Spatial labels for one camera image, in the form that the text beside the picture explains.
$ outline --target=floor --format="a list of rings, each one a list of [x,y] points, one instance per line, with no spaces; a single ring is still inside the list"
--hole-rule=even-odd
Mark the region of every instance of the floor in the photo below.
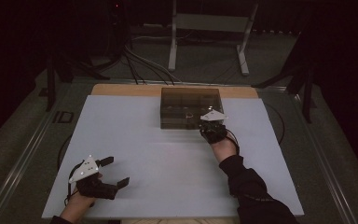
[[[170,39],[164,35],[152,38],[152,34],[146,32],[140,36],[148,37],[142,38],[134,36],[131,52],[166,68]],[[246,54],[250,75],[245,77],[240,72],[235,50],[240,38],[222,39],[227,34],[202,35],[208,37],[203,41],[199,38],[178,40],[176,71],[171,73],[176,85],[259,83],[280,72],[296,43],[291,35],[251,35]],[[94,58],[95,63],[102,61]],[[145,84],[170,82],[166,72],[158,72],[162,80],[144,65],[131,62]],[[45,111],[47,99],[38,96],[46,88],[46,72],[37,78],[36,89],[0,130],[0,223],[48,223],[40,217],[87,95],[96,83],[134,84],[128,64],[122,57],[117,64],[102,71],[102,75],[111,77],[108,81],[95,80],[74,70],[76,77],[72,83],[57,82],[58,100],[50,112]],[[290,78],[257,91],[266,105],[270,105],[266,109],[277,138],[282,137],[282,154],[306,214],[297,220],[309,224],[358,223],[358,161],[319,88],[313,88],[312,124],[308,124],[300,112],[301,94],[294,96],[284,92],[288,81]],[[74,119],[58,122],[55,116],[62,112],[73,113]],[[83,220],[83,223],[106,221]]]

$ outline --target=hand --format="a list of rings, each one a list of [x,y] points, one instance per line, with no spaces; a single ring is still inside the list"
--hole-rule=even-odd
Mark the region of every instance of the hand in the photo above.
[[[227,137],[232,139],[230,133],[227,134]],[[211,144],[211,147],[213,154],[219,163],[230,156],[237,155],[237,149],[235,148],[235,145],[226,138],[220,142]]]
[[[74,193],[69,199],[68,204],[63,209],[60,217],[72,222],[77,223],[89,210],[90,206],[95,203],[97,199],[86,197],[80,194],[77,188],[74,189]]]

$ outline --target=white board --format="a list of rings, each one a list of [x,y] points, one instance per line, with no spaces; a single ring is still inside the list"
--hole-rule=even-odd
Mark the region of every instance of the white board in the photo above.
[[[222,99],[225,124],[237,136],[244,164],[265,180],[269,194],[304,215],[269,117],[260,99]],[[98,200],[89,218],[236,217],[227,177],[197,130],[161,130],[159,97],[89,96],[48,197],[44,218],[63,209],[68,175],[92,155],[115,162],[102,181],[130,184]]]

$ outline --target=black sleeve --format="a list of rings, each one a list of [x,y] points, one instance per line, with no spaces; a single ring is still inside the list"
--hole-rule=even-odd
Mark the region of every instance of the black sleeve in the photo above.
[[[50,221],[50,224],[72,224],[72,222],[63,219],[62,217],[54,216],[53,219]]]
[[[243,157],[228,157],[219,167],[228,176],[230,194],[238,198],[241,223],[298,224],[289,208],[267,193],[266,184],[255,170],[243,166]]]

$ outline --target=dark background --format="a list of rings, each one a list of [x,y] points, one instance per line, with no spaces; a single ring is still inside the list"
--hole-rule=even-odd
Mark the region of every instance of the dark background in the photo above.
[[[33,90],[34,78],[46,68],[46,43],[41,30],[49,34],[57,48],[86,61],[89,55],[103,52],[97,40],[109,38],[105,36],[109,24],[121,21],[116,12],[107,14],[105,6],[115,2],[122,3],[0,1],[0,127]],[[180,11],[200,12],[200,0],[178,2]],[[241,5],[246,4],[242,1],[203,2],[202,13],[206,14],[249,13],[242,10]],[[358,2],[266,0],[259,3],[254,32],[298,35],[283,71],[304,59],[316,62],[315,83],[321,86],[325,101],[358,158]],[[131,25],[167,26],[171,22],[171,1],[132,0],[126,1],[126,5]],[[110,38],[121,35],[111,34]],[[119,41],[115,43],[110,51],[118,48]]]

